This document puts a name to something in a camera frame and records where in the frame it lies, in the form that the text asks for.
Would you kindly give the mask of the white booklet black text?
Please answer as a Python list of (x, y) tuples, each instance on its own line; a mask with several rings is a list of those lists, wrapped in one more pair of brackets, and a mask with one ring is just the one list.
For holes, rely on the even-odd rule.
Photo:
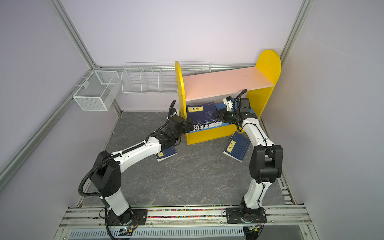
[(191, 133), (205, 131), (205, 130), (209, 130), (209, 129), (213, 129), (213, 128), (217, 128), (217, 127), (221, 127), (221, 126), (222, 126), (221, 122), (211, 123), (211, 124), (206, 124), (206, 125), (195, 125), (194, 129), (191, 131)]

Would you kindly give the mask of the blue book front stack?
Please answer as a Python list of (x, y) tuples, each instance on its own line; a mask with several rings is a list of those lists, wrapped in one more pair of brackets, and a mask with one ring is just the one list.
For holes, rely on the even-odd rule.
[(217, 122), (223, 123), (222, 121), (217, 120), (217, 119), (212, 119), (212, 120), (207, 120), (207, 121), (197, 121), (197, 120), (193, 121), (194, 126), (195, 125), (206, 125), (206, 124), (217, 123)]

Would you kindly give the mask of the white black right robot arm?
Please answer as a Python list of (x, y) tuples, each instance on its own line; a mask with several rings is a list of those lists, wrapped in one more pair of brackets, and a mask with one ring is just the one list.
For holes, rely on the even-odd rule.
[(283, 148), (274, 144), (262, 130), (257, 115), (251, 112), (248, 98), (243, 98), (243, 90), (234, 100), (223, 99), (225, 109), (220, 109), (214, 116), (223, 123), (233, 124), (237, 131), (245, 132), (253, 146), (249, 171), (252, 178), (250, 187), (240, 204), (241, 217), (264, 217), (266, 210), (262, 200), (269, 186), (280, 178), (283, 168)]

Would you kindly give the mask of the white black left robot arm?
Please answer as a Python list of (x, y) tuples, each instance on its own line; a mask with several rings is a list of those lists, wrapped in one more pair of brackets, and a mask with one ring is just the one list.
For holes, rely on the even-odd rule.
[(185, 119), (174, 108), (172, 101), (166, 122), (147, 135), (146, 139), (127, 149), (99, 153), (94, 166), (83, 177), (78, 187), (82, 197), (96, 196), (108, 210), (126, 223), (131, 219), (132, 208), (121, 189), (121, 173), (139, 161), (177, 146), (182, 135), (194, 129), (193, 121)]

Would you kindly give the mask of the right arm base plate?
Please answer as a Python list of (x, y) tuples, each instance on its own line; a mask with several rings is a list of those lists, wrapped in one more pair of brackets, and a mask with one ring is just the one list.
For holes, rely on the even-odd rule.
[(228, 224), (264, 224), (267, 222), (267, 214), (263, 208), (226, 208), (225, 217)]

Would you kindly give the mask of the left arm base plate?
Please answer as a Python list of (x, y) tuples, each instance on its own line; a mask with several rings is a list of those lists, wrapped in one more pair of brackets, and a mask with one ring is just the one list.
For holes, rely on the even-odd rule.
[(109, 226), (141, 226), (146, 224), (147, 215), (147, 209), (133, 209), (128, 214), (122, 214), (122, 216), (117, 216), (112, 210), (109, 210), (107, 223)]

